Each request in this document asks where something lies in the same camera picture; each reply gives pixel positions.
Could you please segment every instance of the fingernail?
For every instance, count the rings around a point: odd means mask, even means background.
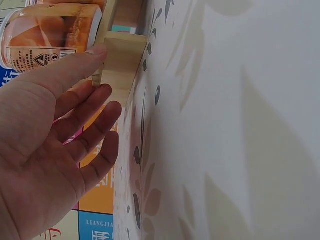
[[[93,55],[101,55],[101,54],[106,54],[107,53],[107,47],[105,44],[99,44],[96,46],[93,46],[89,48],[87,51],[85,51],[88,54],[93,54]]]

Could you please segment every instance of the white wall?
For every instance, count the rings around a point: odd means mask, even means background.
[[[115,238],[318,240],[320,2],[175,0],[166,20],[167,2],[148,6]]]

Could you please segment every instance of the beverage can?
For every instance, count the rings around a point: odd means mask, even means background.
[[[36,5],[36,4],[95,4],[99,5],[101,10],[105,9],[107,0],[26,0],[25,5]]]
[[[39,4],[11,12],[0,27],[0,65],[18,73],[83,53],[96,40],[102,11],[94,4]]]

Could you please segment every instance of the light pine wood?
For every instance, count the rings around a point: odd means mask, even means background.
[[[109,31],[105,44],[108,58],[103,66],[101,83],[112,87],[110,100],[125,106],[147,45],[147,37]]]
[[[92,84],[109,84],[109,101],[118,101],[124,107],[133,86],[147,37],[126,32],[112,32],[113,25],[136,27],[143,0],[107,0],[95,44],[105,43],[108,57],[103,66],[92,75]]]
[[[114,16],[116,14],[118,0],[107,0],[102,19],[100,22],[100,26],[98,28],[98,32],[95,38],[95,44],[102,44],[105,42],[106,34],[108,31],[112,29]],[[103,66],[100,67],[93,75],[92,75],[92,84],[95,87],[100,86],[101,77],[103,72]]]

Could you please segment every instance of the blue sign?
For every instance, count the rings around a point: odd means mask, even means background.
[[[17,76],[19,76],[21,73],[18,73],[16,71],[14,71],[13,69],[4,69],[0,66],[0,80],[1,80],[1,85],[0,87],[2,87],[3,85],[6,85],[7,83],[9,83],[12,79],[16,78]]]
[[[79,211],[80,240],[113,240],[114,216]]]

